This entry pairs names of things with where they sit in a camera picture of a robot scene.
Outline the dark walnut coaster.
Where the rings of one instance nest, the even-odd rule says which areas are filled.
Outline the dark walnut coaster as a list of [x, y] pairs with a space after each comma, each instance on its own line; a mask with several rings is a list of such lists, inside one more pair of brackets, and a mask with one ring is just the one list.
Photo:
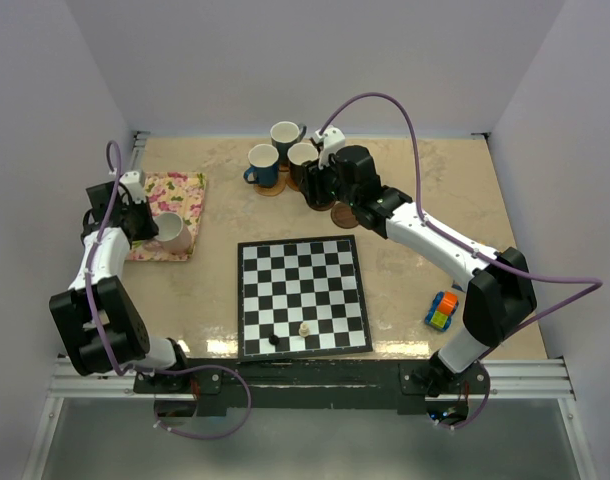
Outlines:
[[315, 211], [327, 211], [330, 210], [331, 208], [333, 208], [333, 206], [336, 204], [336, 201], [330, 201], [324, 204], [317, 204], [317, 203], [308, 203], [308, 207], [311, 208], [312, 210]]
[[359, 225], [352, 209], [340, 202], [331, 209], [330, 218], [336, 226], [342, 229], [353, 229]]

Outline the woven rattan coaster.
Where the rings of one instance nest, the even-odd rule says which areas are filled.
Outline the woven rattan coaster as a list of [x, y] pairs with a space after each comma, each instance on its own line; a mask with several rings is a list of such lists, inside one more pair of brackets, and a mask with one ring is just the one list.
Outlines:
[[275, 185], [271, 187], [264, 187], [260, 184], [255, 184], [253, 186], [254, 191], [264, 197], [275, 197], [281, 194], [286, 188], [286, 182], [283, 178], [280, 178]]

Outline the dark blue mug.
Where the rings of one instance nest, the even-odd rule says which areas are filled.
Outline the dark blue mug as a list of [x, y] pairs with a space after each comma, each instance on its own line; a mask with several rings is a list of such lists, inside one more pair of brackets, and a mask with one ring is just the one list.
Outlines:
[[279, 152], [271, 144], [258, 144], [248, 152], [249, 167], [243, 173], [247, 184], [274, 187], [279, 178]]

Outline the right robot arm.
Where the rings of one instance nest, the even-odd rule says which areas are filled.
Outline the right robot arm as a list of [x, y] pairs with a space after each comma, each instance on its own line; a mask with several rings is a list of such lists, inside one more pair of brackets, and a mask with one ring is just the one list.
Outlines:
[[411, 196], [382, 184], [367, 148], [343, 147], [326, 164], [306, 161], [299, 189], [310, 204], [349, 206], [361, 226], [420, 254], [464, 291], [462, 329], [417, 375], [429, 396], [454, 392], [465, 382], [466, 370], [536, 309], [520, 251], [498, 252], [433, 220]]

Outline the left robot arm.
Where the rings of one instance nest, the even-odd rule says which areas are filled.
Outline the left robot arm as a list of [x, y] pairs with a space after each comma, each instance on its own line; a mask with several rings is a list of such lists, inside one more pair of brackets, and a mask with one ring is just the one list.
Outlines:
[[159, 233], [142, 182], [118, 181], [86, 189], [83, 258], [75, 279], [52, 296], [49, 310], [75, 370], [82, 376], [129, 367], [157, 374], [170, 392], [185, 390], [192, 368], [173, 339], [152, 336], [121, 282], [133, 243]]

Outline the pink mug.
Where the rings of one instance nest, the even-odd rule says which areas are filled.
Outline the pink mug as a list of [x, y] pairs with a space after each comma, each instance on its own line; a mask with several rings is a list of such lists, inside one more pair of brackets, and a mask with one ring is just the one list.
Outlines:
[[183, 218], [173, 212], [163, 212], [154, 218], [158, 234], [144, 242], [148, 251], [163, 251], [174, 255], [188, 253], [192, 236]]

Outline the teal grey mug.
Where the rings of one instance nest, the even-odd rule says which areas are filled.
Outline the teal grey mug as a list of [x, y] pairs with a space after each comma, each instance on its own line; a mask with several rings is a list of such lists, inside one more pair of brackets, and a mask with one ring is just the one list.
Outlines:
[[279, 163], [289, 162], [287, 152], [289, 148], [299, 143], [307, 132], [305, 124], [294, 123], [291, 121], [280, 121], [270, 129], [272, 145], [279, 153]]

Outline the black mug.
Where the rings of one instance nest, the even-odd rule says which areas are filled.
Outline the black mug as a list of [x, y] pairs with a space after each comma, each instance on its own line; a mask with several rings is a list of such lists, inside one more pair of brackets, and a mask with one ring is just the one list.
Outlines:
[[300, 142], [289, 148], [287, 156], [290, 163], [289, 176], [301, 183], [304, 175], [304, 165], [307, 162], [317, 160], [319, 151], [311, 143]]

